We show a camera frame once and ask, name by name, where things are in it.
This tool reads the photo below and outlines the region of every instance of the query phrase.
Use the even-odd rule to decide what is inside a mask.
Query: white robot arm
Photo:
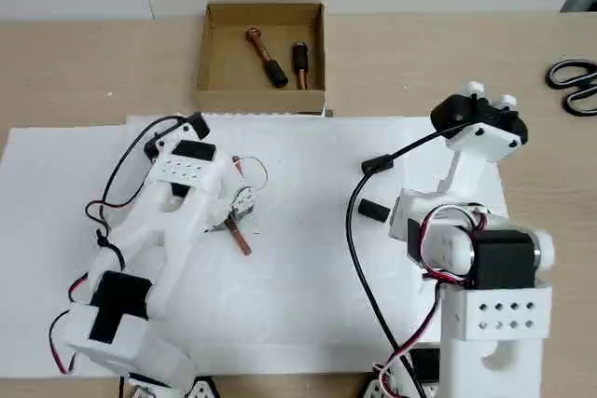
[[[190,358],[154,328],[168,312],[173,289],[201,236],[254,206],[253,188],[232,155],[203,139],[200,114],[156,134],[145,147],[153,161],[138,198],[109,236],[126,265],[159,246],[165,261],[157,278],[120,271],[117,252],[101,249],[89,273],[92,300],[73,304],[64,339],[120,376],[151,378],[188,391],[196,377]]]
[[[436,398],[539,398],[551,286],[538,274],[552,267],[554,246],[547,232],[493,214],[475,197],[485,165],[528,138],[517,114],[499,114],[515,110],[514,97],[490,104],[484,93],[470,83],[434,109],[437,131],[480,122],[445,135],[454,151],[448,176],[434,192],[402,189],[389,234],[405,241],[409,258],[428,273],[456,279],[441,287]],[[402,367],[389,372],[395,390],[416,395]],[[380,396],[380,389],[375,381],[365,396]]]

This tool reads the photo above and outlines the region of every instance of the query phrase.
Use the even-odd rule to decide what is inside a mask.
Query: white paper
[[[389,346],[348,255],[346,202],[361,176],[360,162],[422,136],[430,130],[428,119],[208,120],[210,142],[260,158],[270,180],[240,224],[253,254],[242,256],[225,231],[205,235],[177,286],[165,334],[191,354],[200,373],[369,370]],[[47,328],[68,305],[66,287],[97,251],[95,227],[82,207],[101,194],[143,121],[132,119],[126,128],[11,132],[0,165],[0,297],[9,310],[0,332],[1,377],[57,375]],[[398,160],[393,170],[376,175],[364,197],[392,207],[404,181],[431,190],[450,159],[441,141],[427,144],[404,158],[406,168]],[[136,152],[111,198],[127,196],[146,169]],[[480,201],[504,210],[497,169],[490,167],[485,179]],[[387,230],[387,224],[354,217],[354,240],[371,287],[396,337],[405,337],[430,306],[431,285],[422,286],[404,244],[390,240]],[[427,339],[438,340],[437,325]],[[105,371],[81,362],[77,373]]]

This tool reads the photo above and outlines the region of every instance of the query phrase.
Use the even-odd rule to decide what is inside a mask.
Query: black scissors handle
[[[558,79],[556,74],[566,67],[575,67],[585,69],[587,72],[582,75],[571,76],[565,79]],[[552,89],[561,90],[568,88],[578,88],[576,92],[566,95],[562,101],[564,110],[576,117],[597,116],[597,107],[591,109],[581,109],[574,106],[576,100],[588,98],[597,94],[597,85],[592,81],[597,80],[597,62],[583,59],[568,59],[553,64],[545,75],[545,82]]]

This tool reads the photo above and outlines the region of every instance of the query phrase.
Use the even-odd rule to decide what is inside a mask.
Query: table surface
[[[328,106],[336,116],[424,116],[468,80],[518,97],[529,143],[500,171],[517,222],[548,229],[557,265],[544,394],[597,391],[597,158],[590,118],[566,115],[543,84],[562,57],[597,59],[597,15],[330,16]],[[14,126],[122,123],[195,107],[201,18],[0,24],[0,143]],[[359,375],[217,377],[223,398],[356,397]],[[0,379],[3,397],[116,396],[112,379]]]

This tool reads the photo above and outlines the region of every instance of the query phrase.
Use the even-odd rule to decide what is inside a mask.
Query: open cardboard box
[[[210,2],[205,12],[198,102],[202,111],[321,114],[326,102],[325,8],[321,2]],[[275,88],[245,34],[261,30],[288,85]],[[299,90],[292,45],[309,47],[308,89]]]

